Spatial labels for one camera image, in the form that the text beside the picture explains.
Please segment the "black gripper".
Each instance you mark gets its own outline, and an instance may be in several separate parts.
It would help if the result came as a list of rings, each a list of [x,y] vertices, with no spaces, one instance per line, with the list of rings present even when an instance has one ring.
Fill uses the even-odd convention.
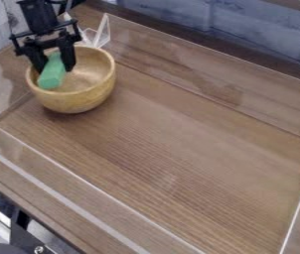
[[[58,21],[54,5],[65,5],[65,0],[19,0],[17,5],[25,18],[28,30],[18,34],[11,34],[9,40],[14,46],[15,55],[25,55],[37,71],[42,72],[48,58],[44,50],[57,47],[61,54],[61,61],[65,71],[74,67],[74,46],[80,41],[80,34],[76,26],[76,19]],[[40,38],[53,32],[64,32],[64,36],[41,42]]]

